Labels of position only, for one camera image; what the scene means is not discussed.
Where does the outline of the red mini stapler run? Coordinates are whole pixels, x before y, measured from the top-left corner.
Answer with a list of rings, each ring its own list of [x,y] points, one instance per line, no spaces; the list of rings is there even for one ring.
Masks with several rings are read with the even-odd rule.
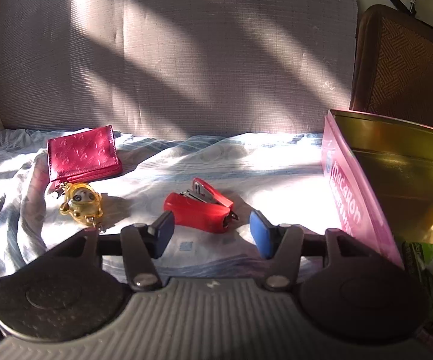
[[[225,233],[232,221],[239,220],[234,202],[200,178],[193,179],[190,189],[170,193],[163,208],[173,213],[176,225],[207,233]]]

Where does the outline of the red leather wallet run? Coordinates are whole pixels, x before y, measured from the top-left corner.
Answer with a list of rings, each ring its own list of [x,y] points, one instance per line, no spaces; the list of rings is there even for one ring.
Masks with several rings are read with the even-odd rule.
[[[51,189],[64,183],[89,183],[123,172],[111,125],[46,142]]]

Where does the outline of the pink macaron tin box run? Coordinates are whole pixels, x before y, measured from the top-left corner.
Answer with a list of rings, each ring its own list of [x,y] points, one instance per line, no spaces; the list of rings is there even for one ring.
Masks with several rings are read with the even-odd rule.
[[[433,351],[433,128],[357,111],[325,116],[321,165],[361,277],[344,299],[376,334],[415,335]]]

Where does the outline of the blue patterned bed sheet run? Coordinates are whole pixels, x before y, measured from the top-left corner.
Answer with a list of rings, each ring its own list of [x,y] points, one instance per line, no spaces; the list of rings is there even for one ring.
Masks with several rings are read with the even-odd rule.
[[[60,214],[51,192],[46,142],[51,133],[0,130],[0,277],[10,275],[77,233]],[[260,258],[248,219],[260,211],[273,224],[300,224],[322,234],[339,225],[330,186],[321,169],[318,134],[246,133],[229,138],[193,136],[185,141],[116,134],[121,175],[98,180],[108,233],[153,222],[170,193],[201,178],[234,202],[238,221],[221,235],[176,227],[156,261],[160,275],[260,276]]]

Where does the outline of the grey sofa back cushion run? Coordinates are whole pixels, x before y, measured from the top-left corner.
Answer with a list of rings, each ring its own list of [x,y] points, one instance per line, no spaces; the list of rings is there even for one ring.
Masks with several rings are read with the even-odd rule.
[[[349,106],[356,21],[356,0],[0,0],[0,119],[318,133]]]

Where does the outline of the yellow bear keychain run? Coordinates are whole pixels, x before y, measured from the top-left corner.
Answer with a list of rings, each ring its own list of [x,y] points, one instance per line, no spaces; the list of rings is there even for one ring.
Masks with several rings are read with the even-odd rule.
[[[70,216],[86,228],[103,230],[103,198],[100,193],[84,182],[62,183],[60,191],[63,198],[60,204],[62,215]]]

